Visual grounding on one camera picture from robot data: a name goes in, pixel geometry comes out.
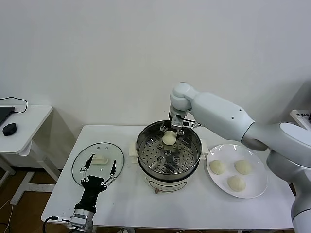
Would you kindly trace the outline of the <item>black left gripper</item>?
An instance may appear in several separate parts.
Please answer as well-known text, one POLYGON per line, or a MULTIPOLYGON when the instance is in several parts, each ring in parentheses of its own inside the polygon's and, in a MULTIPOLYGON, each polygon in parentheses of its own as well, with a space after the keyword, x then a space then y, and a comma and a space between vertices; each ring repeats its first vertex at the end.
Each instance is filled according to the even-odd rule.
POLYGON ((97 176, 88 176, 87 171, 90 168, 93 157, 94 154, 92 154, 86 163, 80 168, 80 173, 82 175, 81 185, 84 188, 84 192, 79 202, 79 209, 87 211, 96 211, 96 202, 99 193, 105 191, 107 187, 117 178, 116 160, 113 162, 113 166, 107 180, 97 176))

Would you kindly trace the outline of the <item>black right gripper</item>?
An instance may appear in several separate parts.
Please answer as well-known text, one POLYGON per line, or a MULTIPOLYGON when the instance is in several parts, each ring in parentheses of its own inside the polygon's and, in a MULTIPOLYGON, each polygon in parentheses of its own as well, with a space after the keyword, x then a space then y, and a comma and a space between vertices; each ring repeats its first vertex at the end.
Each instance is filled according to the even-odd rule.
POLYGON ((167 127, 167 123, 166 122, 162 122, 159 130, 161 132, 165 132, 167 130, 169 131, 174 131, 174 132, 177 132, 177 135, 178 136, 184 136, 184 129, 182 128, 182 126, 176 126, 176 125, 169 125, 167 127))

